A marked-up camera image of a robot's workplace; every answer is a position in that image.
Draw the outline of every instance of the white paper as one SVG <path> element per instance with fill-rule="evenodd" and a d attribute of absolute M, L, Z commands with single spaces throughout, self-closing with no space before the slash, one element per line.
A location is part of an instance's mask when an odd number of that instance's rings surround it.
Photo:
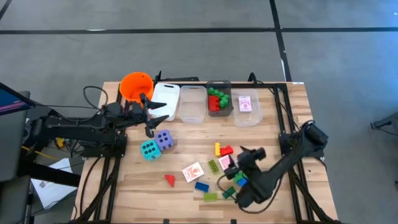
<path fill-rule="evenodd" d="M 72 173 L 69 159 L 67 158 L 62 159 L 49 167 L 54 169 L 63 168 L 61 170 Z M 37 195 L 39 195 L 39 199 L 42 202 L 44 209 L 51 208 L 57 203 L 56 201 L 63 199 L 70 192 L 77 189 L 77 187 L 55 184 L 53 182 L 47 182 L 44 180 L 32 179 L 31 181 L 36 189 Z"/>

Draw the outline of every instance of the wooden tabletop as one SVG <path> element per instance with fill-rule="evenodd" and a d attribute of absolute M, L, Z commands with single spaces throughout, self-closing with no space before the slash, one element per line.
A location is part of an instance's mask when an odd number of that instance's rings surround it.
<path fill-rule="evenodd" d="M 104 83 L 103 88 L 108 92 L 109 102 L 116 101 L 118 85 L 119 82 Z M 305 86 L 302 83 L 287 83 L 287 86 L 294 120 L 301 125 L 312 119 Z M 295 223 L 287 174 L 272 205 L 261 214 L 251 215 L 240 211 L 233 200 L 222 198 L 216 186 L 221 174 L 212 174 L 208 165 L 208 161 L 214 159 L 221 169 L 214 155 L 215 142 L 220 142 L 222 146 L 230 145 L 234 149 L 234 155 L 241 152 L 240 145 L 249 149 L 264 147 L 267 157 L 257 162 L 260 168 L 270 168 L 281 158 L 277 140 L 280 129 L 274 97 L 267 88 L 258 88 L 257 92 L 262 108 L 262 121 L 252 127 L 236 127 L 233 114 L 219 118 L 206 116 L 202 124 L 183 123 L 178 116 L 177 108 L 174 121 L 164 121 L 157 128 L 170 130 L 177 145 L 173 149 L 163 151 L 159 159 L 151 162 L 146 161 L 140 152 L 141 143 L 148 140 L 144 125 L 128 128 L 128 144 L 126 155 L 121 159 L 112 223 L 162 223 L 165 218 L 170 219 L 171 223 L 229 223 L 231 219 L 237 219 L 238 223 Z M 286 127 L 289 127 L 285 111 L 284 121 Z M 94 160 L 95 158 L 90 158 L 85 162 L 75 202 L 77 208 L 84 179 Z M 83 209 L 97 194 L 103 161 L 104 159 L 101 159 L 95 165 L 89 176 Z M 187 183 L 185 180 L 181 170 L 195 162 L 199 162 L 205 172 L 205 175 L 197 180 L 209 184 L 209 192 L 217 192 L 218 201 L 204 202 L 203 192 L 195 190 L 195 181 Z M 313 158 L 304 158 L 303 164 L 310 193 L 326 214 L 337 219 L 324 166 Z M 109 172 L 112 166 L 113 161 L 109 166 Z M 175 176 L 175 187 L 167 183 L 165 174 Z M 221 182 L 225 189 L 232 185 L 236 190 L 240 189 L 233 181 L 224 179 Z M 298 189 L 297 191 L 302 216 L 306 218 L 303 197 Z M 107 202 L 108 194 L 104 198 L 102 218 L 105 217 Z M 248 210 L 260 210 L 267 203 L 268 200 L 261 205 L 253 203 Z"/>

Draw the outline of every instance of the yellow lego brick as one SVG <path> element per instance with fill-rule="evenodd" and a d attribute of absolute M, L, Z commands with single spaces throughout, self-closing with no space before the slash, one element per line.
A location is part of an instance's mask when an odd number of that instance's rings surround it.
<path fill-rule="evenodd" d="M 219 142 L 216 142 L 216 144 L 215 144 L 215 154 L 216 154 L 216 156 L 220 156 L 221 155 L 220 143 Z"/>

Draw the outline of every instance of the small card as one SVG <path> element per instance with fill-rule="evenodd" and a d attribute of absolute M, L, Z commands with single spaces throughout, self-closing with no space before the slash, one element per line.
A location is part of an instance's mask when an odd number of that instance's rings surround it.
<path fill-rule="evenodd" d="M 188 183 L 205 174 L 199 162 L 196 162 L 183 169 L 182 173 L 184 174 L 184 177 Z"/>
<path fill-rule="evenodd" d="M 226 155 L 226 156 L 219 158 L 218 162 L 220 163 L 221 168 L 223 168 L 223 170 L 226 170 L 228 168 L 231 160 L 229 159 L 229 155 Z"/>
<path fill-rule="evenodd" d="M 251 112 L 251 101 L 250 96 L 239 97 L 239 111 L 240 112 Z"/>

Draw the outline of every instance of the concrete floor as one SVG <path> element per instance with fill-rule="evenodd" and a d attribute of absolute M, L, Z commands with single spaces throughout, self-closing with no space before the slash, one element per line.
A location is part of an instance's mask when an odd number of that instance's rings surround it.
<path fill-rule="evenodd" d="M 278 0 L 276 5 L 283 28 L 398 26 L 393 0 Z M 269 1 L 260 0 L 13 0 L 0 20 L 0 30 L 273 26 Z M 340 220 L 396 223 L 398 138 L 372 131 L 369 123 L 398 111 L 398 33 L 283 33 L 283 38 L 292 80 L 305 82 L 314 118 L 330 137 L 326 164 Z M 255 72 L 260 80 L 284 80 L 273 32 L 0 35 L 0 68 L 1 82 L 59 105 L 85 105 L 84 86 L 101 86 L 135 70 L 153 77 L 162 70 L 168 78 L 231 81 Z M 99 94 L 91 97 L 97 101 Z M 37 223 L 66 222 L 73 201 L 38 215 Z M 33 211 L 38 209 L 36 200 Z"/>

